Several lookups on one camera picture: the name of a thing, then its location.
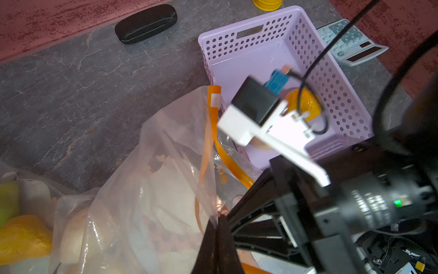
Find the orange fruit from bag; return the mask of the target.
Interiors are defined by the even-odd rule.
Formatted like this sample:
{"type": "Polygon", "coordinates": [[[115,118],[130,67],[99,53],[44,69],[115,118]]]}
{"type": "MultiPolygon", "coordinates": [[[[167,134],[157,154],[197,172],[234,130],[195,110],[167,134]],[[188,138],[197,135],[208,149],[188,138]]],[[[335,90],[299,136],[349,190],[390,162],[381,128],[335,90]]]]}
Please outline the orange fruit from bag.
{"type": "MultiPolygon", "coordinates": [[[[295,89],[286,95],[285,100],[288,102],[288,112],[297,110],[298,93],[299,89],[295,89]]],[[[309,89],[303,89],[300,107],[302,112],[309,113],[309,116],[305,119],[305,121],[309,122],[321,114],[321,108],[318,102],[319,100],[314,97],[309,89]]]]}

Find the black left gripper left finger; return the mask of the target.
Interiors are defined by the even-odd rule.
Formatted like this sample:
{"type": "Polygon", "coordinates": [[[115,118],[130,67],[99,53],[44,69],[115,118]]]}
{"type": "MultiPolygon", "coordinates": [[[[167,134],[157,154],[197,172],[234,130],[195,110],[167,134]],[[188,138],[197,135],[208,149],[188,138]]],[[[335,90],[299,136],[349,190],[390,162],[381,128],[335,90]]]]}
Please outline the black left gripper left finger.
{"type": "Polygon", "coordinates": [[[191,274],[217,274],[216,236],[217,230],[213,223],[209,221],[191,274]]]}

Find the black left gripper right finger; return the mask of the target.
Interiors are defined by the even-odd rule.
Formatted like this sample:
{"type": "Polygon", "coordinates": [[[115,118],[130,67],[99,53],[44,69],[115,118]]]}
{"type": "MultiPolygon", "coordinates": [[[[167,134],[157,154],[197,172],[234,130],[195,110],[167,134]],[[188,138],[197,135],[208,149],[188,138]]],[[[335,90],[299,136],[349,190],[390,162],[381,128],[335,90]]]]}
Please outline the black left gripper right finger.
{"type": "Polygon", "coordinates": [[[217,226],[217,257],[219,274],[244,274],[227,217],[220,215],[217,226]]]}

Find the clear zip-top bag orange seal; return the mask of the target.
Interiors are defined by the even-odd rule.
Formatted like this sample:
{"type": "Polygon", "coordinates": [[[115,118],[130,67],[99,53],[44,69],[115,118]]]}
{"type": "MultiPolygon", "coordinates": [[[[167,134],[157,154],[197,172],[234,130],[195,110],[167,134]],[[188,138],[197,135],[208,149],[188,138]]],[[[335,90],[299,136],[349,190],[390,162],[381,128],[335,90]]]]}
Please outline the clear zip-top bag orange seal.
{"type": "Polygon", "coordinates": [[[219,132],[220,86],[202,86],[143,123],[138,145],[89,206],[82,274],[188,274],[209,221],[261,175],[219,132]]]}

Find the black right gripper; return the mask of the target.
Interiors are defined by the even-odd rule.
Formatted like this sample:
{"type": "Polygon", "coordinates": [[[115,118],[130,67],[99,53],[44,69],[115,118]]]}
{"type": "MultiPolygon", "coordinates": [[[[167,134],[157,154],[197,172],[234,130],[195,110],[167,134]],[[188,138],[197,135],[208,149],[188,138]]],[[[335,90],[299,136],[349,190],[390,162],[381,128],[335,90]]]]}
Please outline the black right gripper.
{"type": "Polygon", "coordinates": [[[431,82],[414,110],[430,112],[400,130],[382,129],[383,110],[405,72],[384,89],[376,134],[321,163],[330,185],[318,187],[283,156],[256,180],[228,215],[236,247],[325,274],[438,271],[438,94],[431,82]]]}

